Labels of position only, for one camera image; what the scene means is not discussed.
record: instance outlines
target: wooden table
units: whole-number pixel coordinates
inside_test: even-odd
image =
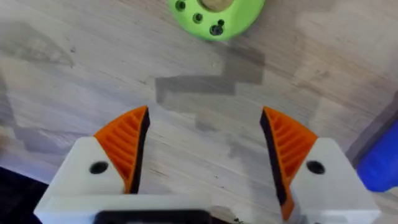
[[[263,105],[355,164],[398,110],[398,2],[267,0],[229,42],[181,30],[161,0],[0,0],[0,164],[50,182],[74,141],[132,108],[152,121],[141,192],[212,196],[275,223]],[[398,193],[375,195],[398,213]]]

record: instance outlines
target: green disc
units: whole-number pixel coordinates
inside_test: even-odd
[[[221,12],[200,0],[168,0],[178,23],[189,33],[207,40],[227,40],[245,31],[260,14],[265,0],[234,0]]]

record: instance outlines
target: orange gripper pad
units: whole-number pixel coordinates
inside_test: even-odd
[[[148,107],[142,106],[121,115],[94,134],[122,177],[126,194],[138,193],[149,125]]]
[[[294,209],[290,183],[318,137],[299,122],[268,107],[263,109],[260,124],[267,141],[282,218],[287,221]]]

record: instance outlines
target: white plastic part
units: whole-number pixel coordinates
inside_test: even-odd
[[[309,161],[320,162],[325,173],[311,172],[307,167]],[[343,151],[332,139],[317,139],[290,189],[295,202],[291,222],[370,224],[381,213]]]
[[[92,164],[108,163],[101,174]],[[177,195],[126,195],[124,182],[94,137],[77,140],[34,214],[43,224],[92,224],[101,211],[207,210],[210,200]]]

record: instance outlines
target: black screw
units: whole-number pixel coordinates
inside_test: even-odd
[[[318,161],[308,161],[307,168],[314,174],[324,174],[326,171],[322,163]]]
[[[185,2],[183,2],[183,1],[177,1],[177,2],[175,3],[175,8],[176,8],[178,11],[184,10],[184,9],[185,9]]]
[[[102,174],[108,168],[108,163],[105,161],[98,161],[91,165],[90,172],[92,174]]]
[[[196,13],[195,15],[193,15],[193,21],[197,24],[200,23],[202,19],[203,15],[200,13]]]
[[[213,25],[210,27],[210,34],[211,35],[221,35],[223,34],[223,28],[219,25]]]

